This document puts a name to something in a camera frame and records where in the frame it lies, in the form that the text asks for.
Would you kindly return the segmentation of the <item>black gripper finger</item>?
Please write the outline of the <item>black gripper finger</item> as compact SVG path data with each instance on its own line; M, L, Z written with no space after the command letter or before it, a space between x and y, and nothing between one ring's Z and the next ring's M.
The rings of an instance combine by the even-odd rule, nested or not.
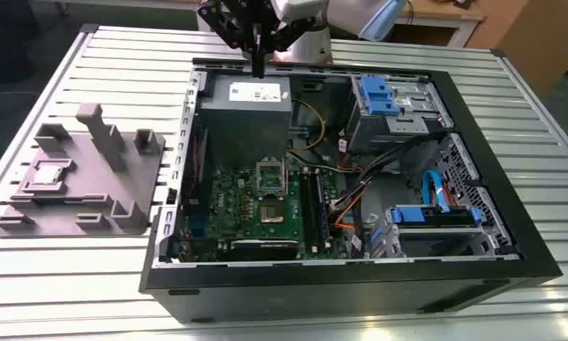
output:
M263 77L258 1L203 1L198 14L232 49L239 48L251 61L252 76Z
M260 24L260 77L264 77L270 55L287 50L303 33L314 26L315 18L294 20L283 28L279 28L280 23L279 19L272 17Z

